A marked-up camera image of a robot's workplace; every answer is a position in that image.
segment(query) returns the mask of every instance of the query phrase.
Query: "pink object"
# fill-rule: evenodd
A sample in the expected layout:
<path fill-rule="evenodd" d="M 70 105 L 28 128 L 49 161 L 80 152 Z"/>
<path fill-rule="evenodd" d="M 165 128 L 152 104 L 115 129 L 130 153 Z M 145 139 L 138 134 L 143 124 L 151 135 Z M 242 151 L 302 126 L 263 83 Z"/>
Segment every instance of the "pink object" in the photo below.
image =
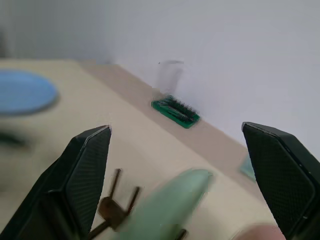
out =
<path fill-rule="evenodd" d="M 232 240 L 286 240 L 275 225 L 256 225 L 239 232 Z"/>

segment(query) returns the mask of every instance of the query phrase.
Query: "table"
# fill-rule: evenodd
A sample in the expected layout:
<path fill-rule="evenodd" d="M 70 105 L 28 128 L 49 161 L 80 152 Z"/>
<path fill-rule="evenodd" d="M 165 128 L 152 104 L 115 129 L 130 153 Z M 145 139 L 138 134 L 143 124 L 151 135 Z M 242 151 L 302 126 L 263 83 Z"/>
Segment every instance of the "table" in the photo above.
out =
<path fill-rule="evenodd" d="M 112 137 L 102 197 L 108 195 L 116 168 L 122 168 L 123 175 L 115 199 L 124 207 L 135 186 L 143 188 L 140 198 L 144 198 L 186 169 L 205 168 L 214 173 L 214 183 L 185 226 L 189 240 L 229 240 L 247 225 L 275 222 L 264 202 L 85 72 L 77 62 L 2 60 L 0 68 L 40 74 L 51 79 L 60 93 L 56 105 L 44 112 L 0 118 L 0 129 L 11 129 L 28 140 L 28 146 L 22 149 L 0 146 L 0 230 L 70 139 L 105 124 L 111 125 Z M 101 222 L 97 215 L 93 227 Z M 108 239 L 111 234 L 107 231 L 99 239 Z"/>

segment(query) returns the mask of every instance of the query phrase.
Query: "blue plate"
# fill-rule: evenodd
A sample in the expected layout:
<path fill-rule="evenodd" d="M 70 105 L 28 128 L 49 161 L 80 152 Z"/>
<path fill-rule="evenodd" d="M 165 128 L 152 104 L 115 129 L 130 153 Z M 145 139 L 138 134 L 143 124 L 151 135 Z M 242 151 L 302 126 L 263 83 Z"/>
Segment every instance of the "blue plate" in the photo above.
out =
<path fill-rule="evenodd" d="M 42 76 L 0 70 L 0 115 L 31 114 L 49 106 L 57 97 L 56 87 Z"/>

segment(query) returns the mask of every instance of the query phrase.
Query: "blue frisbee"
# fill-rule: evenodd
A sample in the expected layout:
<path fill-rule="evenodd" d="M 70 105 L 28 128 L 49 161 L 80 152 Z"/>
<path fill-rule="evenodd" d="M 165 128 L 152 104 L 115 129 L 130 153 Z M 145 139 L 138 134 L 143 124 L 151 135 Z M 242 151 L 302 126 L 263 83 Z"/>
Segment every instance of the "blue frisbee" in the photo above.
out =
<path fill-rule="evenodd" d="M 0 70 L 0 115 L 38 112 L 58 97 L 56 87 L 46 78 L 25 71 Z"/>

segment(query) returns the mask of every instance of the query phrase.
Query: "beige table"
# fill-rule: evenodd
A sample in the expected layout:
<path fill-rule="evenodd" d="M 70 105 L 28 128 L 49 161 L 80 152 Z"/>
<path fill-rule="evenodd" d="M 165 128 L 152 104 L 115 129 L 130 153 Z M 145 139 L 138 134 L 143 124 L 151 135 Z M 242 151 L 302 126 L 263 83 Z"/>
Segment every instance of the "beige table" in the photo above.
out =
<path fill-rule="evenodd" d="M 6 60 L 0 68 L 31 71 L 50 78 L 60 92 L 58 103 L 39 114 L 0 118 L 0 128 L 29 139 L 29 148 L 0 148 L 0 229 L 3 229 L 37 177 L 80 132 L 110 124 L 112 137 L 105 174 L 106 196 L 115 168 L 123 175 L 115 199 L 123 206 L 134 186 L 141 198 L 181 171 L 205 168 L 215 180 L 186 228 L 188 239 L 228 240 L 254 223 L 273 223 L 268 207 L 223 175 L 205 159 L 163 130 L 103 82 L 71 60 Z M 93 226 L 101 223 L 97 215 Z M 109 232 L 99 239 L 107 239 Z"/>

